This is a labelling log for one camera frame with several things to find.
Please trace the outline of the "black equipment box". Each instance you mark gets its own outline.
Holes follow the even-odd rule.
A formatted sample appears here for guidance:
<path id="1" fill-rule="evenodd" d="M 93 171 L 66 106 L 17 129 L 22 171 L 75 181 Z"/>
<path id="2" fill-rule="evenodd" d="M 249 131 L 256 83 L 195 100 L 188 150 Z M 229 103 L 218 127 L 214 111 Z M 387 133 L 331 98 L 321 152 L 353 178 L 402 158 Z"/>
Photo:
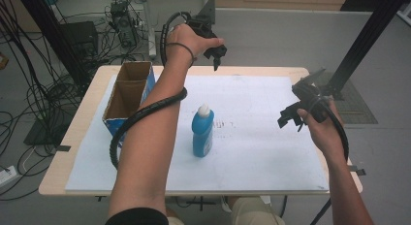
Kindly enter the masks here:
<path id="1" fill-rule="evenodd" d="M 95 56 L 98 52 L 98 33 L 92 21 L 64 23 L 63 35 L 80 58 Z"/>

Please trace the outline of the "blue bottle with white cap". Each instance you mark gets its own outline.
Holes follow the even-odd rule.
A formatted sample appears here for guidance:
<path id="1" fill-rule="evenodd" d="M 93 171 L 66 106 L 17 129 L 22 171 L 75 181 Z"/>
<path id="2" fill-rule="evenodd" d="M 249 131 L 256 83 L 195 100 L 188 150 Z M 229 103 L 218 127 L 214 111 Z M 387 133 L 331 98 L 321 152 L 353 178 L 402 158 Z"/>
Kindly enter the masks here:
<path id="1" fill-rule="evenodd" d="M 205 157 L 212 148 L 214 112 L 207 105 L 202 104 L 192 120 L 193 154 L 196 157 Z"/>

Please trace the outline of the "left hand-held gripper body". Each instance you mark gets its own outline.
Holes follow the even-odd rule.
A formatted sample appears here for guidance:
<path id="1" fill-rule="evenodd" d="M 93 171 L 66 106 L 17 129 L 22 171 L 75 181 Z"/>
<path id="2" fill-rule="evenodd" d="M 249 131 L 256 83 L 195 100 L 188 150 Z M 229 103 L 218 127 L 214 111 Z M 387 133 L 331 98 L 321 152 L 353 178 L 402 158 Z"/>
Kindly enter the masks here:
<path id="1" fill-rule="evenodd" d="M 193 31 L 203 38 L 215 38 L 212 31 L 212 25 L 215 23 L 215 0 L 207 0 L 202 9 L 194 16 L 187 19 L 187 24 Z M 213 57 L 220 60 L 227 52 L 227 48 L 222 45 L 217 48 L 209 48 L 205 51 L 204 56 L 209 59 Z"/>

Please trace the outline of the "dark floor base plate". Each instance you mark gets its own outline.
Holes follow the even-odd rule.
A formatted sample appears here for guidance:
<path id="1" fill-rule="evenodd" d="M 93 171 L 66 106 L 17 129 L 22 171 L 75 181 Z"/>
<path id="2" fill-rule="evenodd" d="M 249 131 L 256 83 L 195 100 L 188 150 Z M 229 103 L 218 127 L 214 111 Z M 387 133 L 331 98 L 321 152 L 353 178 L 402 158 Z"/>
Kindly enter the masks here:
<path id="1" fill-rule="evenodd" d="M 37 119 L 24 139 L 26 145 L 60 145 L 69 123 L 60 119 Z"/>

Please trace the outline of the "person's leg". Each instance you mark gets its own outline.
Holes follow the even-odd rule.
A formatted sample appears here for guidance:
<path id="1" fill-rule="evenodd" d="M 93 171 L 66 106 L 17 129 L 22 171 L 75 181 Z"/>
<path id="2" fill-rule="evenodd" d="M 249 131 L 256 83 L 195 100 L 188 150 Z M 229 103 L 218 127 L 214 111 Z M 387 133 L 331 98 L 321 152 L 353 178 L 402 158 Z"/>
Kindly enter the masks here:
<path id="1" fill-rule="evenodd" d="M 226 197 L 232 210 L 231 225 L 285 225 L 260 197 Z"/>
<path id="2" fill-rule="evenodd" d="M 178 217 L 177 213 L 172 209 L 166 209 L 169 225 L 184 225 L 184 222 Z"/>

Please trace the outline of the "person's left leg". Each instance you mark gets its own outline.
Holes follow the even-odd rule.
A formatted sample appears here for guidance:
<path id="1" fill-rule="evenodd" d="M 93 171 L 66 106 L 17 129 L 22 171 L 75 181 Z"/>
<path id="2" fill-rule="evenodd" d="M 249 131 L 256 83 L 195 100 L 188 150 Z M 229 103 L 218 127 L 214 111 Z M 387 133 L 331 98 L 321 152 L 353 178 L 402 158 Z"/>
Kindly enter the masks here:
<path id="1" fill-rule="evenodd" d="M 178 217 L 177 213 L 172 209 L 166 209 L 169 225 L 184 225 L 184 222 Z"/>

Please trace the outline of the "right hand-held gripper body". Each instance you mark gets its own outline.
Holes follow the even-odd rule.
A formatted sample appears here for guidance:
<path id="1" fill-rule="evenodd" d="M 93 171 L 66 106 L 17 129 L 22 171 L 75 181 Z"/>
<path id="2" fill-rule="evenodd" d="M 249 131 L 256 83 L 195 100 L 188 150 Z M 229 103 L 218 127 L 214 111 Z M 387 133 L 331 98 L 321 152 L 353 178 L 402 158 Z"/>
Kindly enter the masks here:
<path id="1" fill-rule="evenodd" d="M 311 73 L 292 86 L 292 92 L 300 99 L 300 107 L 309 112 L 318 123 L 327 119 L 327 109 L 329 108 L 326 97 L 314 85 L 314 82 L 324 72 L 325 70 L 321 69 Z"/>

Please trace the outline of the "white power strip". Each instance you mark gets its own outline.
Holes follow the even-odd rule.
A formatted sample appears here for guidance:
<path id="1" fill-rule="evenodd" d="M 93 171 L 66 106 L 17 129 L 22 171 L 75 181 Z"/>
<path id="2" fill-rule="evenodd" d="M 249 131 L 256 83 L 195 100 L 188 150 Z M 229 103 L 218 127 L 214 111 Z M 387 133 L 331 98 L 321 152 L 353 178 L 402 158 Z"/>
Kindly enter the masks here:
<path id="1" fill-rule="evenodd" d="M 0 172 L 0 187 L 5 186 L 7 183 L 13 181 L 17 178 L 16 168 L 14 166 L 10 166 L 5 168 Z"/>

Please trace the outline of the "black sleeve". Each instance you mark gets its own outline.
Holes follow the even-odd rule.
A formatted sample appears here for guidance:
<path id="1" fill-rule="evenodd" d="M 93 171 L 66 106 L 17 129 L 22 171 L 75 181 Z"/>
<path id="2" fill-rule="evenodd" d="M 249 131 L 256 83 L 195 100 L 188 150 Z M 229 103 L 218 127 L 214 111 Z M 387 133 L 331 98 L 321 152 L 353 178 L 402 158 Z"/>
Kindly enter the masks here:
<path id="1" fill-rule="evenodd" d="M 133 208 L 111 216 L 105 225 L 169 225 L 169 221 L 157 209 Z"/>

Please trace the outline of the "person's right leg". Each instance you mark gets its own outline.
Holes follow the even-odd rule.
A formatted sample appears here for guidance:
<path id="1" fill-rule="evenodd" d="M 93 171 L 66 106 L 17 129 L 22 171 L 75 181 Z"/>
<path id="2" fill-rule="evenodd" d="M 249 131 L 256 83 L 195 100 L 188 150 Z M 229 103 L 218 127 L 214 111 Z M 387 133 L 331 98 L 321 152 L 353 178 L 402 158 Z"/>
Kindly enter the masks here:
<path id="1" fill-rule="evenodd" d="M 285 225 L 260 197 L 226 197 L 232 210 L 231 225 Z"/>

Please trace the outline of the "black metal frame post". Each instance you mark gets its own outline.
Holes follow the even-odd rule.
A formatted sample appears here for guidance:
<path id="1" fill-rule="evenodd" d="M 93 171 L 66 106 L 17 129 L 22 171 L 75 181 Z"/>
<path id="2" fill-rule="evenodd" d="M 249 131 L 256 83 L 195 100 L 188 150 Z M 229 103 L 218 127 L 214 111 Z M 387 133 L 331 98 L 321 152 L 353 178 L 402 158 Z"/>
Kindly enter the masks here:
<path id="1" fill-rule="evenodd" d="M 59 60 L 65 66 L 77 87 L 85 92 L 91 83 L 91 77 L 82 69 L 82 65 L 68 39 L 63 34 L 60 24 L 45 0 L 20 0 L 33 18 Z"/>
<path id="2" fill-rule="evenodd" d="M 320 87 L 323 96 L 332 96 L 334 99 L 340 98 L 342 88 L 404 2 L 405 0 L 382 0 L 379 3 L 329 82 Z"/>

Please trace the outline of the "person's right hand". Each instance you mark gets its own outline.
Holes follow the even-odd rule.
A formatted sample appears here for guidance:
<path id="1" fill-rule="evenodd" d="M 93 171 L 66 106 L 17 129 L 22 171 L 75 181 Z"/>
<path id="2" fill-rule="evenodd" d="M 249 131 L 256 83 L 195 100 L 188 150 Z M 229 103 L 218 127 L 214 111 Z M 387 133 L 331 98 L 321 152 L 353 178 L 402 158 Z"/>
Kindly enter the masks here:
<path id="1" fill-rule="evenodd" d="M 319 123 L 304 109 L 298 109 L 298 115 L 308 126 L 313 142 L 327 159 L 344 158 L 342 141 L 330 118 Z"/>

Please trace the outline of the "computer tower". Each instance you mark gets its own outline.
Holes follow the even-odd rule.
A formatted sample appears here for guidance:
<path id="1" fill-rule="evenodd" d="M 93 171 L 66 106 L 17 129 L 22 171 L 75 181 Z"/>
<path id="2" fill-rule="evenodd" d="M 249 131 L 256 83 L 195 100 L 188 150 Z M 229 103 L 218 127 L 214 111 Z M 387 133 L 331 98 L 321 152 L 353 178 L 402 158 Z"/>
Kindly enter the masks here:
<path id="1" fill-rule="evenodd" d="M 137 33 L 128 11 L 128 3 L 126 1 L 112 3 L 110 13 L 120 44 L 124 48 L 135 47 L 137 45 Z"/>

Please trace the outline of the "person's left hand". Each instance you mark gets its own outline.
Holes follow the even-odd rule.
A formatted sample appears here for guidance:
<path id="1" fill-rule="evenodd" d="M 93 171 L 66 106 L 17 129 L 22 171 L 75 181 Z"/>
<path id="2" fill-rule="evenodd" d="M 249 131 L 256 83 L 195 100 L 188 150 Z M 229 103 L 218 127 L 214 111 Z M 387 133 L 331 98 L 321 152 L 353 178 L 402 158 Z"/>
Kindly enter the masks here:
<path id="1" fill-rule="evenodd" d="M 223 44 L 224 40 L 221 38 L 203 38 L 188 25 L 179 24 L 167 37 L 166 67 L 187 70 L 207 49 L 217 48 Z"/>

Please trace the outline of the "blue cardboard box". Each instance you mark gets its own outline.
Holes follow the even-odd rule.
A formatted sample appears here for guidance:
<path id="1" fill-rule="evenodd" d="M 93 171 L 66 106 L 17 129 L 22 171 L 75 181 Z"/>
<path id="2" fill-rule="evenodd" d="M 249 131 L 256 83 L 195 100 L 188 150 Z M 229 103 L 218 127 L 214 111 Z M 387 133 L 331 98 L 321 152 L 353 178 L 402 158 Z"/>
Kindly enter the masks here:
<path id="1" fill-rule="evenodd" d="M 150 61 L 125 62 L 121 65 L 103 114 L 103 122 L 112 136 L 137 111 L 155 83 Z"/>

